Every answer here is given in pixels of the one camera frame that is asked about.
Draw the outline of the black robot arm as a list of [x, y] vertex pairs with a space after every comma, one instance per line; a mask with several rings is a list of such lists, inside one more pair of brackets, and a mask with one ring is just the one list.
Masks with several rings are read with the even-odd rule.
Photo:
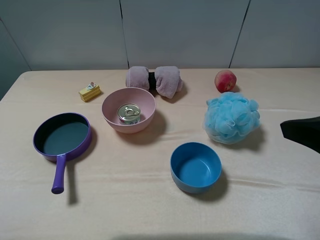
[[320, 117], [287, 120], [280, 124], [285, 139], [320, 152]]

